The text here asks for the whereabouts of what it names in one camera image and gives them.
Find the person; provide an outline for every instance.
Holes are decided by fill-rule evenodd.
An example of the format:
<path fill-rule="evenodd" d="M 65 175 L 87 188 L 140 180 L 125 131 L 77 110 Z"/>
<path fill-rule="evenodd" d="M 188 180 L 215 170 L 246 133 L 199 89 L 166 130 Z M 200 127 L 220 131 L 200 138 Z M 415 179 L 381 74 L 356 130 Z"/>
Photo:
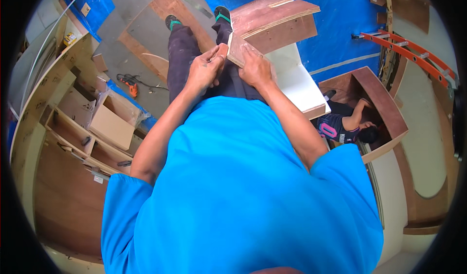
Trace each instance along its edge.
<path fill-rule="evenodd" d="M 214 14 L 226 43 L 230 13 Z M 328 152 L 248 44 L 238 69 L 166 25 L 171 103 L 108 182 L 106 273 L 370 273 L 383 234 L 357 146 Z"/>
<path fill-rule="evenodd" d="M 329 90 L 324 94 L 331 113 L 312 120 L 321 137 L 340 143 L 355 143 L 357 139 L 369 144 L 376 142 L 379 136 L 377 126 L 371 121 L 360 123 L 363 108 L 371 108 L 371 104 L 361 98 L 352 109 L 347 104 L 331 101 L 335 94 L 335 90 Z"/>

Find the green sandal strap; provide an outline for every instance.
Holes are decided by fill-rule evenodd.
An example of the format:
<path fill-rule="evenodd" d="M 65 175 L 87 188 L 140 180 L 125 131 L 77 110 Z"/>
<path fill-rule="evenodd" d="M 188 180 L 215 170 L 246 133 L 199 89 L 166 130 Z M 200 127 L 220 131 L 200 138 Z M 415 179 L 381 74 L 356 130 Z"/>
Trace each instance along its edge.
<path fill-rule="evenodd" d="M 225 15 L 223 15 L 223 14 L 220 14 L 220 13 L 219 13 L 219 14 L 217 15 L 217 17 L 216 17 L 216 22 L 217 22 L 217 20 L 218 20 L 219 18 L 224 18 L 227 22 L 230 23 L 230 19 L 227 18 L 227 17 L 226 17 Z"/>
<path fill-rule="evenodd" d="M 174 24 L 180 24 L 180 25 L 181 25 L 182 23 L 180 23 L 180 22 L 177 21 L 177 20 L 173 20 L 173 21 L 171 22 L 171 31 L 172 31 L 172 28 L 174 27 Z"/>

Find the black jersey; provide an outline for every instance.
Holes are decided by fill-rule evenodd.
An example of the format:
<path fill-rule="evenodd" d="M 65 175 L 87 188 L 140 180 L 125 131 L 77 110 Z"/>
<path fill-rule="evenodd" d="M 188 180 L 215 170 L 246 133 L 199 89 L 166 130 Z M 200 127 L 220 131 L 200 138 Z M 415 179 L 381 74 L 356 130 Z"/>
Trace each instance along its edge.
<path fill-rule="evenodd" d="M 316 129 L 322 137 L 326 137 L 340 143 L 354 143 L 360 128 L 352 131 L 345 130 L 342 125 L 343 117 L 343 115 L 332 113 L 321 116 L 316 122 Z"/>

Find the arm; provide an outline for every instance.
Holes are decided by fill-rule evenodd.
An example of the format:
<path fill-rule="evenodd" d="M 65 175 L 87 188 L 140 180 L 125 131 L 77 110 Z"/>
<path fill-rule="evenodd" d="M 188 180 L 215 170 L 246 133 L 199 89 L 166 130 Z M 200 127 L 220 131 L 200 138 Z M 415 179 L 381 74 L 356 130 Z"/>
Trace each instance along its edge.
<path fill-rule="evenodd" d="M 352 131 L 359 127 L 361 121 L 361 113 L 363 112 L 363 108 L 365 106 L 368 107 L 370 105 L 364 99 L 360 99 L 357 103 L 357 106 L 355 106 L 355 109 L 353 109 L 352 116 L 342 118 L 342 126 L 345 130 Z"/>
<path fill-rule="evenodd" d="M 218 49 L 219 46 L 216 46 L 193 60 L 184 89 L 151 128 L 136 151 L 131 164 L 131 177 L 154 184 L 165 166 L 167 145 L 173 131 L 183 124 L 206 89 L 219 84 L 214 78 L 219 67 L 223 66 L 225 56 L 212 58 Z"/>
<path fill-rule="evenodd" d="M 240 77 L 253 86 L 276 113 L 282 128 L 296 153 L 308 169 L 327 147 L 321 136 L 303 113 L 286 97 L 272 80 L 269 61 L 258 56 L 248 44 L 241 46 L 245 66 L 239 70 Z"/>

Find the blue t-shirt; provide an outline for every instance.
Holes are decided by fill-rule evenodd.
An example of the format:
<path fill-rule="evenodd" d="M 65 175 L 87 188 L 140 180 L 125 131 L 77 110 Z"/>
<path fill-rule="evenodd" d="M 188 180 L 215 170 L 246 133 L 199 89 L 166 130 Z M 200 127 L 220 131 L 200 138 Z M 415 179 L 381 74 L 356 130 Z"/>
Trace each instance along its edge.
<path fill-rule="evenodd" d="M 204 100 L 174 131 L 154 187 L 111 176 L 101 236 L 108 274 L 370 273 L 382 244 L 355 145 L 308 174 L 276 114 L 233 97 Z"/>

